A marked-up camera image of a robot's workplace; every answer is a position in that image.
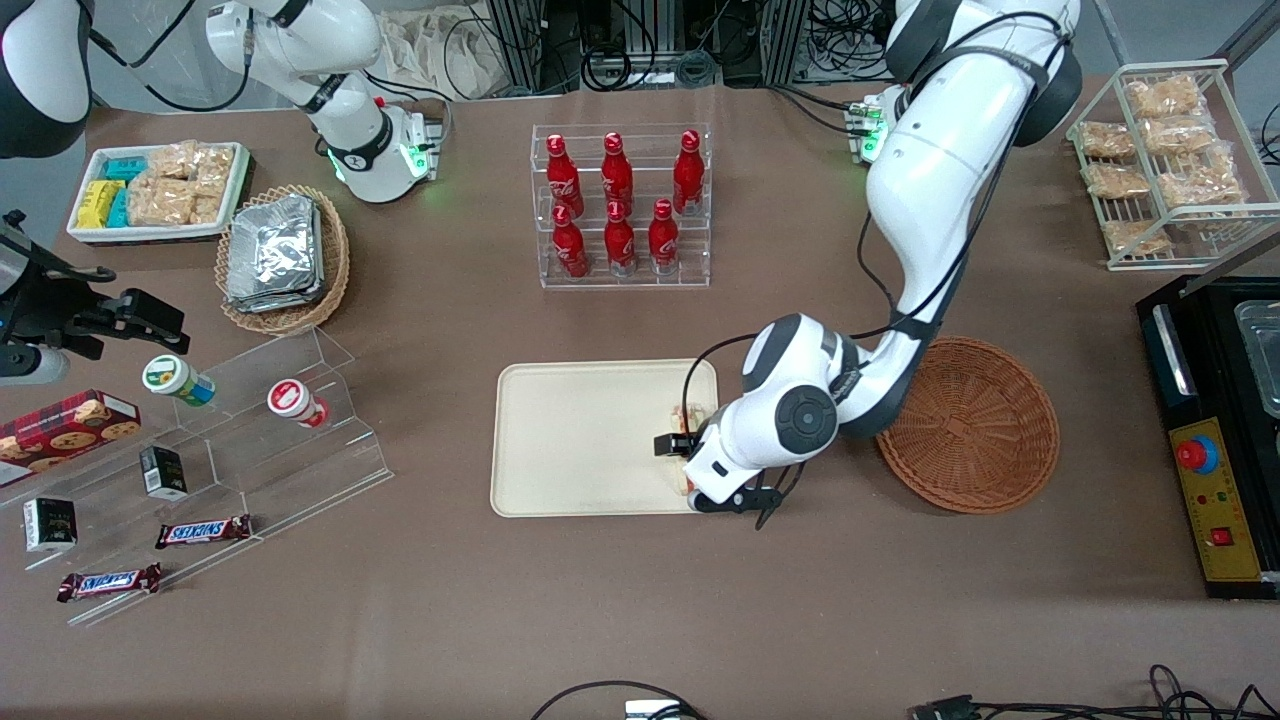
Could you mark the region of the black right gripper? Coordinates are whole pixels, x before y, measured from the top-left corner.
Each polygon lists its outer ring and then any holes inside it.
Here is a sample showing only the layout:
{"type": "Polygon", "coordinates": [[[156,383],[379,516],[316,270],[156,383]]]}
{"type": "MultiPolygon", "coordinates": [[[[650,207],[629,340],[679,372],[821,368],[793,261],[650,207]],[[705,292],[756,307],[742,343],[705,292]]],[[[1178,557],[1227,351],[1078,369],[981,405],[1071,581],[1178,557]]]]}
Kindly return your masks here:
{"type": "Polygon", "coordinates": [[[84,359],[101,359],[105,342],[140,340],[186,355],[189,337],[183,333],[186,315],[178,307],[138,290],[124,290],[110,301],[110,314],[101,304],[110,299],[92,288],[113,282],[116,273],[105,266],[73,266],[23,236],[3,236],[3,263],[12,268],[10,284],[3,291],[3,342],[60,346],[84,359]]]}

